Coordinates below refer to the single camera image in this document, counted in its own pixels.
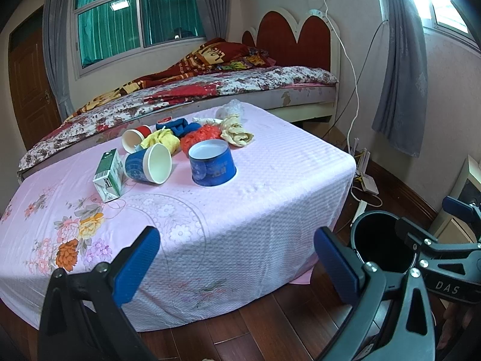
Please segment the person right hand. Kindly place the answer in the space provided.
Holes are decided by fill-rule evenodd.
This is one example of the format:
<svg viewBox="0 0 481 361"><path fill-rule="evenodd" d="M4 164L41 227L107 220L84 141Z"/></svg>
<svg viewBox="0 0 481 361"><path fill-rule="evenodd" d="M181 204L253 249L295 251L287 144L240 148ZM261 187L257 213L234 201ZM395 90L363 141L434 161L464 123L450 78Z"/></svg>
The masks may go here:
<svg viewBox="0 0 481 361"><path fill-rule="evenodd" d="M474 317L474 312L474 307L459 306L451 302L443 313L444 324L436 349L444 349L455 331L466 329Z"/></svg>

